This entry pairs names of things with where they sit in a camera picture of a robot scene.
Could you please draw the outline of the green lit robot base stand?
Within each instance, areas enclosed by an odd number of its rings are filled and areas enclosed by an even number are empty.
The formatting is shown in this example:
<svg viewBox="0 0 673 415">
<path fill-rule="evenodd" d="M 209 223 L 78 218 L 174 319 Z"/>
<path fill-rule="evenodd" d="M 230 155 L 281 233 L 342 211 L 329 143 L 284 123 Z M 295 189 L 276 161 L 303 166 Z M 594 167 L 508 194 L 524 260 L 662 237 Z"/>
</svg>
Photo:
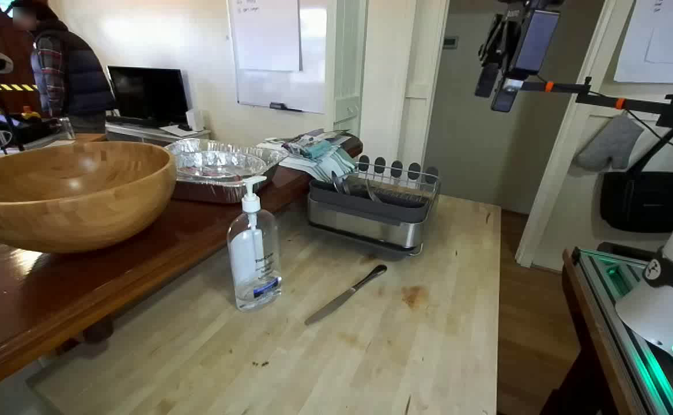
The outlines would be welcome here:
<svg viewBox="0 0 673 415">
<path fill-rule="evenodd" d="M 673 357 L 615 315 L 641 269 L 641 259 L 621 252 L 562 252 L 562 292 L 580 351 L 541 415 L 673 415 Z"/>
</svg>

